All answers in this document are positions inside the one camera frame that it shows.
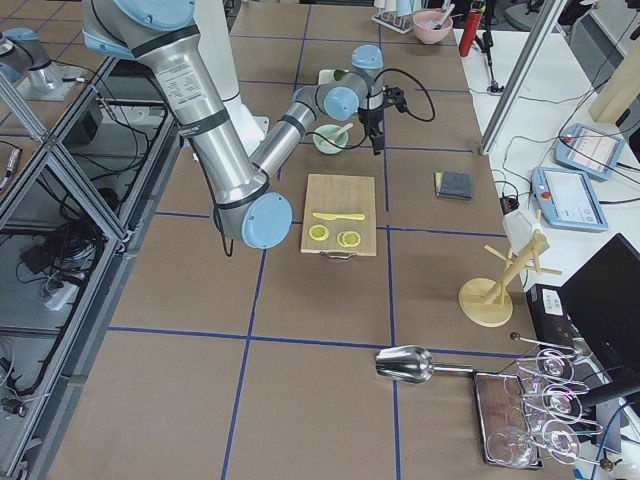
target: computer monitor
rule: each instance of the computer monitor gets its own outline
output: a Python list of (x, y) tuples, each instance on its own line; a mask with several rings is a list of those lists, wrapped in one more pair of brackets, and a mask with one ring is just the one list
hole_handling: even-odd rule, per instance
[[(640, 391), (640, 253), (618, 233), (558, 294), (603, 368), (615, 368), (611, 385), (589, 392), (594, 403)], [(626, 399), (640, 400), (640, 393)], [(640, 414), (640, 405), (632, 408)]]

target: metal scoop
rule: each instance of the metal scoop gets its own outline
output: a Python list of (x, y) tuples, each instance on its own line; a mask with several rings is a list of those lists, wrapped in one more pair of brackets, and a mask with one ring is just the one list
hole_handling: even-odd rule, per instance
[(378, 375), (407, 383), (424, 383), (434, 372), (471, 373), (470, 365), (435, 363), (424, 347), (406, 345), (380, 350), (376, 355)]

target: wooden cutting board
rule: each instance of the wooden cutting board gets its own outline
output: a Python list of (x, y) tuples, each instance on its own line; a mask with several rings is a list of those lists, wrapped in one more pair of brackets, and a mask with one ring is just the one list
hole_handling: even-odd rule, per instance
[[(321, 220), (312, 214), (318, 213), (362, 213), (364, 220)], [(313, 225), (324, 225), (329, 229), (329, 237), (316, 241), (309, 236)], [(361, 236), (356, 247), (342, 247), (338, 244), (338, 234), (355, 231)], [(302, 222), (302, 253), (354, 253), (373, 257), (376, 255), (376, 197), (373, 177), (348, 175), (309, 174), (307, 198)]]

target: blue cable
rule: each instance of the blue cable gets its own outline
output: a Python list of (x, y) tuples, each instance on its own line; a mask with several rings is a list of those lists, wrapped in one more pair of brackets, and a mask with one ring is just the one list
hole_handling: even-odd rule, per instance
[[(602, 440), (600, 441), (600, 447), (598, 448), (598, 453), (595, 458), (596, 462), (598, 461), (598, 459), (600, 458), (600, 455), (602, 455), (602, 452), (604, 451), (604, 444), (607, 443), (607, 436), (609, 435), (609, 430), (611, 429), (611, 425), (613, 425), (613, 421), (616, 419), (618, 415), (620, 415), (620, 412), (622, 412), (622, 410), (627, 408), (629, 405), (635, 405), (636, 403), (640, 403), (640, 402), (628, 402), (628, 403), (625, 403), (624, 405), (620, 405), (620, 407), (618, 407), (618, 409), (611, 416), (609, 423), (607, 423), (607, 427), (604, 429), (604, 432), (602, 433)], [(591, 477), (589, 477), (589, 480), (594, 480), (596, 476), (597, 468), (598, 468), (597, 465), (593, 466), (593, 470), (591, 470)]]

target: yellow slice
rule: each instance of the yellow slice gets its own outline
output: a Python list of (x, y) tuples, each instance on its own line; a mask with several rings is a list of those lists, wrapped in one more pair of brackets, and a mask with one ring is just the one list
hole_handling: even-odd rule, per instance
[(349, 230), (346, 232), (340, 232), (338, 234), (338, 245), (343, 248), (354, 248), (360, 245), (360, 241), (362, 237), (358, 232), (354, 232), (353, 230)]
[(311, 228), (309, 228), (309, 236), (316, 242), (323, 242), (329, 238), (329, 229), (320, 224), (312, 225)]

